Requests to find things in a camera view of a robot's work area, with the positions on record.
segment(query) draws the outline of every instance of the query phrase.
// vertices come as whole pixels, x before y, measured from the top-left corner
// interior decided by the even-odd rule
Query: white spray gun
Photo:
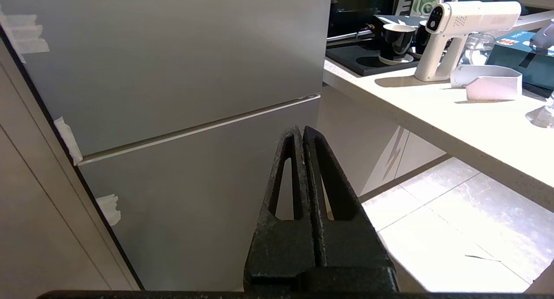
[[[449,79],[470,33],[507,31],[514,27],[520,13],[521,5],[517,1],[460,1],[436,5],[425,27],[431,37],[414,76],[424,82]],[[451,45],[441,62],[449,39],[452,39]]]

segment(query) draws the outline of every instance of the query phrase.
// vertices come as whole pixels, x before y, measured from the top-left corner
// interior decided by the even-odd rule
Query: masking tape
[[[121,220],[121,212],[116,209],[118,199],[115,194],[97,198],[98,206],[110,226],[115,226]]]
[[[36,25],[36,15],[4,15],[0,11],[0,23],[22,63],[25,53],[50,51],[46,41],[39,38],[43,27]]]
[[[73,158],[73,165],[77,165],[77,163],[83,160],[83,155],[77,146],[77,141],[75,141],[71,127],[65,123],[63,117],[54,120],[54,125],[58,129],[65,146],[68,148],[69,155]]]
[[[16,41],[12,45],[17,46],[16,50],[21,54],[49,51],[48,44],[44,39],[25,39]]]

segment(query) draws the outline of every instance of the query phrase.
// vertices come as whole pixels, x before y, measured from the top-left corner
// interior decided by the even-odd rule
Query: freezer drawer
[[[36,15],[24,55],[84,155],[307,96],[330,0],[2,0]]]
[[[113,231],[146,289],[241,287],[280,134],[315,125],[318,102],[80,167],[95,197],[119,197]],[[278,212],[289,216],[291,188],[285,175]]]

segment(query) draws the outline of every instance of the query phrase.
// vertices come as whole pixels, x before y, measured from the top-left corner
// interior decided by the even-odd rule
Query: mug
[[[388,60],[403,58],[410,48],[415,27],[400,24],[383,25],[383,43],[380,56]]]
[[[415,52],[418,55],[422,55],[425,51],[425,47],[427,47],[427,43],[429,42],[429,37],[431,37],[431,34],[425,29],[425,25],[427,25],[427,21],[420,21],[419,27],[417,29],[417,33],[415,34]]]

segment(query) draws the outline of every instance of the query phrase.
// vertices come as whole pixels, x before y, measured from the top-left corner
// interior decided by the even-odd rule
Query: countertop
[[[414,71],[360,77],[326,59],[324,82],[554,212],[554,129],[529,120],[544,99],[525,93],[513,101],[469,102],[465,89],[421,82]]]

